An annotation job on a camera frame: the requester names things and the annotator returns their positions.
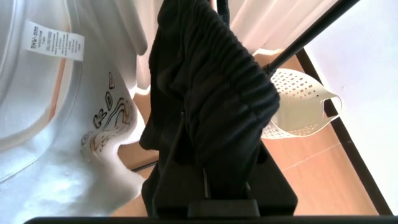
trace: white basket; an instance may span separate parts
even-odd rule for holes
[[[323,102],[340,97],[325,90],[311,76],[280,68],[271,78],[280,95],[280,108],[262,130],[261,138],[305,137],[317,133],[339,115],[325,117]]]

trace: white curtain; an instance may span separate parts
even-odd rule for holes
[[[148,59],[157,30],[157,14],[163,0],[131,0],[139,13],[148,42],[138,57],[137,92],[150,86]],[[231,30],[249,50],[279,50],[289,46],[337,0],[229,0]]]

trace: tile grout line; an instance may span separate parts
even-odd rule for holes
[[[324,150],[322,150],[322,151],[320,151],[320,152],[318,152],[318,153],[316,153],[316,154],[314,154],[314,155],[312,155],[312,156],[310,156],[310,157],[308,157],[308,158],[306,158],[306,159],[304,159],[304,160],[302,160],[302,161],[300,161],[300,162],[298,162],[298,163],[295,163],[295,164],[291,165],[291,166],[288,167],[288,168],[282,169],[281,171],[285,171],[285,170],[288,170],[288,169],[293,168],[293,167],[295,167],[295,166],[298,166],[299,164],[301,164],[301,163],[303,163],[303,162],[305,162],[305,161],[307,161],[307,160],[309,160],[309,159],[311,159],[311,158],[313,158],[313,157],[315,157],[315,156],[317,156],[317,155],[319,155],[319,154],[321,154],[321,153],[323,153],[323,152],[325,152],[325,151],[327,151],[327,150],[329,150],[329,149],[332,149],[332,148],[334,148],[334,147],[336,147],[336,146],[338,146],[338,145],[340,145],[340,144],[341,144],[341,143],[339,142],[339,143],[337,143],[337,144],[335,144],[335,145],[333,145],[333,146],[330,146],[329,148],[324,149]]]

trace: black garment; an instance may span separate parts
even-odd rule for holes
[[[261,131],[279,107],[274,85],[206,0],[165,0],[158,23],[149,59],[152,112],[140,140],[160,151],[142,188],[149,216],[182,110],[212,196],[239,198]]]

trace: white wall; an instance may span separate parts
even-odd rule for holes
[[[343,99],[341,118],[398,215],[398,1],[362,0],[305,50]]]

